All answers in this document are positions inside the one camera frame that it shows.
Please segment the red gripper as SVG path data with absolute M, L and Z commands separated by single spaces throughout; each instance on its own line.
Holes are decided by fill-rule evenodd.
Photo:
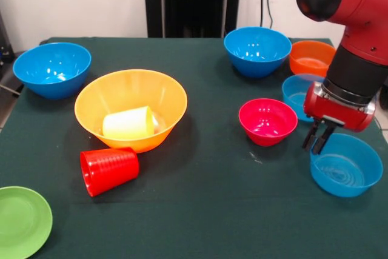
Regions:
M 312 148 L 314 155 L 320 154 L 334 132 L 335 124 L 353 132 L 361 132 L 372 122 L 375 111 L 375 100 L 366 106 L 349 105 L 330 96 L 324 91 L 321 82 L 314 81 L 306 94 L 304 112 L 307 116 L 315 119 L 305 137 L 302 148 L 304 150 Z M 316 133 L 322 119 L 331 122 L 326 122 L 325 131 L 316 139 Z

